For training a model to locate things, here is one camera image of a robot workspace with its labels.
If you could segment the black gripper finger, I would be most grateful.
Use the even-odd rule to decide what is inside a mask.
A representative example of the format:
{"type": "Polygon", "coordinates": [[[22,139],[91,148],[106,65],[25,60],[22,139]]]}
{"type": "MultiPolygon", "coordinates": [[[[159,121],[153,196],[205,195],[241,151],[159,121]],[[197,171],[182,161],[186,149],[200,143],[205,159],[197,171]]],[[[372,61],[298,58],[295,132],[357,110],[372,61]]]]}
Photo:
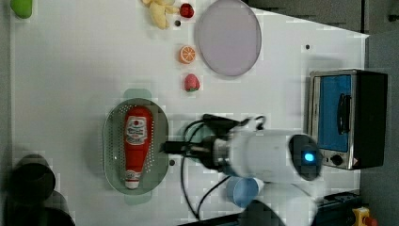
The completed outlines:
{"type": "Polygon", "coordinates": [[[167,154],[186,153],[186,143],[183,141],[166,141],[162,144],[161,151],[167,154]]]}

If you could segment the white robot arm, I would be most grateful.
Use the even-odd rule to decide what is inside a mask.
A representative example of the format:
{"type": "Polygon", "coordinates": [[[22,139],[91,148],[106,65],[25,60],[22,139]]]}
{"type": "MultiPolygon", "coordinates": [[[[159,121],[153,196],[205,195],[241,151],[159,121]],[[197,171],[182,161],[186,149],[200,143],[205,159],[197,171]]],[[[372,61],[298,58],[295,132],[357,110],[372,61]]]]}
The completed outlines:
{"type": "Polygon", "coordinates": [[[311,226],[323,156],[314,139],[300,131],[266,129],[262,115],[235,121],[205,114],[212,134],[200,142],[166,141],[161,151],[197,158],[209,170],[256,178],[263,189],[238,217],[239,226],[311,226]]]}

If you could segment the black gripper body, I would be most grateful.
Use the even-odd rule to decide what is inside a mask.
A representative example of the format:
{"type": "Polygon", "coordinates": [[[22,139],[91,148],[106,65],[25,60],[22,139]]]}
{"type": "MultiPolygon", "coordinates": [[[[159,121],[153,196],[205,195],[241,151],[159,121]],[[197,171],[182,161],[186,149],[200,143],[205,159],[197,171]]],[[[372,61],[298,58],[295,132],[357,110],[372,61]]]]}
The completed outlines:
{"type": "Polygon", "coordinates": [[[217,170],[218,165],[215,160],[215,145],[216,137],[205,137],[200,143],[190,142],[188,144],[188,154],[197,158],[200,163],[209,170],[217,170]]]}

